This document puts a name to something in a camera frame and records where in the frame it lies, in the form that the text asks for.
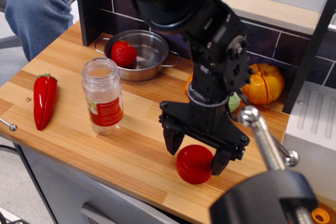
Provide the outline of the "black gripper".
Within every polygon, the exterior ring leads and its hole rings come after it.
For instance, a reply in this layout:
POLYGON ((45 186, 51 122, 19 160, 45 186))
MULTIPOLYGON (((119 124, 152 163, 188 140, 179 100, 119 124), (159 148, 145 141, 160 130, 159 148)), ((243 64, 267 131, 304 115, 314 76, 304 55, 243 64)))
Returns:
POLYGON ((220 175, 230 160, 241 160, 250 140, 231 121, 228 101, 229 97, 212 104, 192 98, 188 103, 162 101, 159 122, 168 152, 174 156, 187 135, 217 149, 211 164, 213 176, 220 175))

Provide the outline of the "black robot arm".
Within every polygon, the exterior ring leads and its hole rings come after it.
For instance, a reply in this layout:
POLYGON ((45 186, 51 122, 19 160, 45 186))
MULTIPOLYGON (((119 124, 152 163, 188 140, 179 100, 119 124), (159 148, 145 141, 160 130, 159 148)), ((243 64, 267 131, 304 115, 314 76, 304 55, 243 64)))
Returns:
POLYGON ((211 169, 219 175, 241 159, 249 138, 229 119, 229 98, 250 83, 247 32, 239 17, 221 0, 133 0, 154 31, 178 33, 190 43, 193 79, 188 103, 160 103, 166 148, 175 154, 184 136, 216 149, 211 169))

